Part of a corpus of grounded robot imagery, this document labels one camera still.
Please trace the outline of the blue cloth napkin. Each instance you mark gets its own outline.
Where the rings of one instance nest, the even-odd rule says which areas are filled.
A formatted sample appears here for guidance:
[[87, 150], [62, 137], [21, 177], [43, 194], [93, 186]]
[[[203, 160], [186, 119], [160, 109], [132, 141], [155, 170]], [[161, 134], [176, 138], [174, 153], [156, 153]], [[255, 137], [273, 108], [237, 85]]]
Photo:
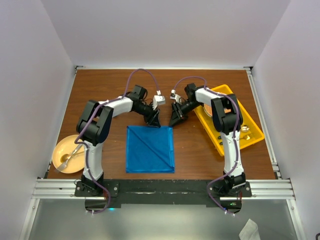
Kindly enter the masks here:
[[125, 171], [132, 174], [175, 172], [173, 128], [130, 125], [126, 129]]

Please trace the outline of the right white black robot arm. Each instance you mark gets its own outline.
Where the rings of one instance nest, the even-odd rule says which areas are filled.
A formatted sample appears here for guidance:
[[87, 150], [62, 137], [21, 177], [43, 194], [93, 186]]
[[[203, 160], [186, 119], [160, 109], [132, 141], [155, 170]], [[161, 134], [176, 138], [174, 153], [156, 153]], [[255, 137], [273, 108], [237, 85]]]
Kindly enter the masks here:
[[237, 97], [234, 94], [215, 92], [206, 86], [197, 87], [188, 84], [184, 91], [187, 100], [180, 102], [181, 97], [172, 89], [170, 99], [172, 114], [169, 126], [174, 127], [188, 118], [188, 113], [201, 105], [208, 105], [212, 110], [212, 122], [215, 130], [220, 134], [224, 151], [223, 175], [209, 183], [221, 187], [221, 194], [235, 196], [246, 184], [246, 175], [241, 162], [240, 130], [243, 123], [242, 113]]

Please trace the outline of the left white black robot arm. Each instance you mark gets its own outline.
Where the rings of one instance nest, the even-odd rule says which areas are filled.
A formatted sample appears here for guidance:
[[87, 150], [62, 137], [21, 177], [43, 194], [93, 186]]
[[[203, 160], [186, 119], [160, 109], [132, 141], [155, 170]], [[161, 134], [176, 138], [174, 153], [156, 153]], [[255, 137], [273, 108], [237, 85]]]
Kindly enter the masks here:
[[84, 148], [84, 169], [78, 186], [81, 191], [92, 196], [100, 196], [106, 191], [104, 171], [102, 168], [102, 150], [114, 117], [124, 113], [135, 112], [143, 116], [144, 122], [151, 127], [159, 128], [160, 110], [166, 100], [160, 90], [156, 91], [152, 103], [144, 102], [147, 89], [135, 85], [133, 91], [127, 92], [112, 100], [89, 100], [76, 126], [77, 145]]

